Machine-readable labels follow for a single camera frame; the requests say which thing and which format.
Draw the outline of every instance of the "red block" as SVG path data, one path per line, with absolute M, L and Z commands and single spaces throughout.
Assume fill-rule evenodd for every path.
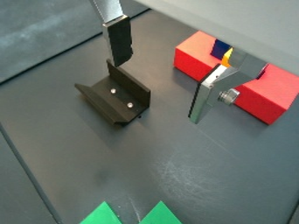
M 270 64 L 261 79 L 241 85 L 237 90 L 241 92 L 237 105 L 272 124 L 299 94 L 299 77 Z
M 216 38 L 198 31 L 176 47 L 174 66 L 201 81 L 210 70 L 221 63 L 212 56 Z
M 221 63 L 212 56 L 214 42 L 216 38 L 200 31 L 176 48 L 174 65 L 197 81 Z M 272 124 L 289 110 L 299 94 L 299 77 L 269 65 L 262 78 L 241 85 L 237 90 L 241 92 L 237 105 Z

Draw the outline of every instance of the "green paper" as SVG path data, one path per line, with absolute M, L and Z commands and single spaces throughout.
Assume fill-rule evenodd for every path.
M 122 224 L 122 222 L 105 201 L 81 224 Z
M 174 216 L 173 211 L 161 201 L 150 214 L 145 217 L 141 224 L 182 224 Z

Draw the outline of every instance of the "yellow object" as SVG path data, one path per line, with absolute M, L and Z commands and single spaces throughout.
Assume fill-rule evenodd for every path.
M 229 49 L 229 51 L 225 53 L 225 56 L 222 58 L 222 62 L 221 64 L 225 66 L 225 67 L 230 67 L 230 55 L 233 53 L 233 48 Z

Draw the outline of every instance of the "black metal bracket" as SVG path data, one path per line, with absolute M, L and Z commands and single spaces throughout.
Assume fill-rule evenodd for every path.
M 151 90 L 107 61 L 110 76 L 93 87 L 75 84 L 98 112 L 113 124 L 129 124 L 150 107 Z

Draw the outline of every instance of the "table surface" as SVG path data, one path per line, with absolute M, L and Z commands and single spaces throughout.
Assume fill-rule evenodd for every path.
M 123 68 L 153 102 L 125 128 L 74 87 L 109 75 L 103 37 L 0 86 L 0 121 L 65 224 L 103 201 L 138 223 L 160 200 L 182 223 L 288 223 L 299 198 L 299 101 L 272 126 L 222 104 L 192 123 L 197 82 L 174 69 L 174 48 L 194 33 L 155 11 L 133 20 Z
M 0 222 L 57 223 L 7 142 L 0 125 Z

